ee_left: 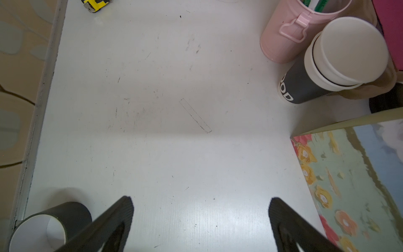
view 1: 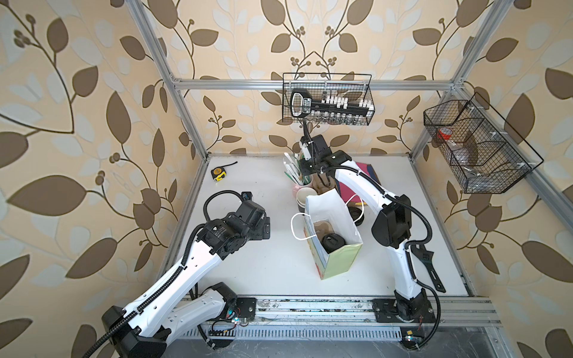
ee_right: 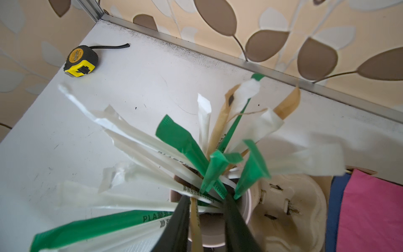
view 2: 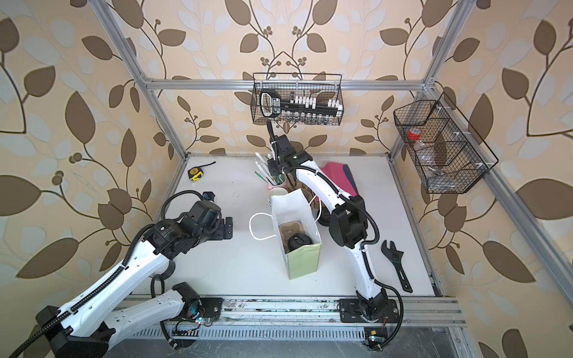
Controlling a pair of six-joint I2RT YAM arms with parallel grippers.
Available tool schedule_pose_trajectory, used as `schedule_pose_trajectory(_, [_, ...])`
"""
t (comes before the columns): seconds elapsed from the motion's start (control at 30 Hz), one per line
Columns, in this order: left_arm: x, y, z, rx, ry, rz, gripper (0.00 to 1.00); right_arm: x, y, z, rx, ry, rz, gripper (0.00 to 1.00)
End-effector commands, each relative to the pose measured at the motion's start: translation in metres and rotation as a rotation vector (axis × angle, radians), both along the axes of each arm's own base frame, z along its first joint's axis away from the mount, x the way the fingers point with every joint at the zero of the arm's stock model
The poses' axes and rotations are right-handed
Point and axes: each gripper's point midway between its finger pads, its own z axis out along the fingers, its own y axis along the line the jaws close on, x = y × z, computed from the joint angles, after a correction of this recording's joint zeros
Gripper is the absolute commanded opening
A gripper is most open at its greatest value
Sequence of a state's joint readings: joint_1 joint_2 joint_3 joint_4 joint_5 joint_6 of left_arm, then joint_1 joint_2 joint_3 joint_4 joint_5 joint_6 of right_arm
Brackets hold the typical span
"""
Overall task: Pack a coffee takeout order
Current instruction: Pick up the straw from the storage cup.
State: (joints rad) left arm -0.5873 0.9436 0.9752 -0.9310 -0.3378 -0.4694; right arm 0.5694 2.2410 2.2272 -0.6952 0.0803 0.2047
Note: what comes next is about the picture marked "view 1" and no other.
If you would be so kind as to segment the black paper cups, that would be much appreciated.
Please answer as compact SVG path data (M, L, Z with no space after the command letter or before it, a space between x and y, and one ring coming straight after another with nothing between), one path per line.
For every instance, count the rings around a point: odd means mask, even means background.
M301 188L297 192L297 194L295 195L295 199L296 199L297 206L298 206L298 211L300 213L304 213L306 210L307 198L311 197L311 196L316 196L316 195L317 195L316 190L311 188L311 187Z

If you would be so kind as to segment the black coffee cup lids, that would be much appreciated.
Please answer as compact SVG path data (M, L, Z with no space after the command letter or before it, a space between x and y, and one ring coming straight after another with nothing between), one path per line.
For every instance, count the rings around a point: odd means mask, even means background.
M358 207L348 207L349 213L354 221L354 224L359 227L364 221L364 211Z

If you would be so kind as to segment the brown pulp cup carrier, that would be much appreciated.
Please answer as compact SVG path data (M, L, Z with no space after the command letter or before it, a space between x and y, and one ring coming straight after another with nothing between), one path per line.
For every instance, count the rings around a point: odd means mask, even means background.
M334 229L329 221L318 221L314 222L314 230L316 232L316 236L320 242L326 237L328 234L334 232Z

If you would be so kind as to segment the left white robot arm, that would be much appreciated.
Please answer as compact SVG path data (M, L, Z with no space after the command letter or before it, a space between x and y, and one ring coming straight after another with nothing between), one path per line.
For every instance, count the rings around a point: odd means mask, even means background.
M91 357L110 343L121 357L162 357L182 334L203 322L226 315L237 300L223 283L182 304L182 299L210 270L247 242L270 238L270 218L259 204L243 198L222 219L207 217L190 235L181 259L126 307L113 306L102 322L106 329L84 353Z

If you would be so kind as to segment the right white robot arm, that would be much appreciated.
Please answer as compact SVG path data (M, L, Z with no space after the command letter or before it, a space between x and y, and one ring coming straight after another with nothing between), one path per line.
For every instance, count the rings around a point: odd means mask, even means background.
M395 277L395 314L412 322L428 306L427 287L416 277L410 247L431 241L430 222L412 207L406 195L397 196L383 188L373 177L341 150L333 152L323 136L303 135L300 140L300 169L305 175L326 174L346 185L368 205L376 219L372 225L374 239L388 250Z

